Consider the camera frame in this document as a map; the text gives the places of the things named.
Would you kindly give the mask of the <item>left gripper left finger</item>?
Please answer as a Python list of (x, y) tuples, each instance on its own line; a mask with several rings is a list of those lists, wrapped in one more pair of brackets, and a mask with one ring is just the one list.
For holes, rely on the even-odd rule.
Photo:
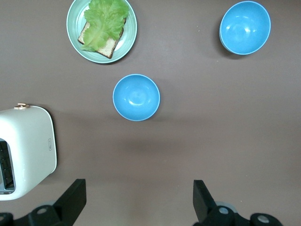
[(86, 205), (86, 180), (76, 179), (52, 205), (34, 209), (28, 216), (31, 226), (72, 226)]

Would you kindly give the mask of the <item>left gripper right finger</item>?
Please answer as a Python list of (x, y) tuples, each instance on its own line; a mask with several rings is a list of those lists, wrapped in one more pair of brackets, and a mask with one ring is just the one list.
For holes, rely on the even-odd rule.
[(193, 182), (193, 207), (198, 218), (197, 226), (249, 225), (249, 220), (241, 217), (233, 206), (215, 202), (202, 180)]

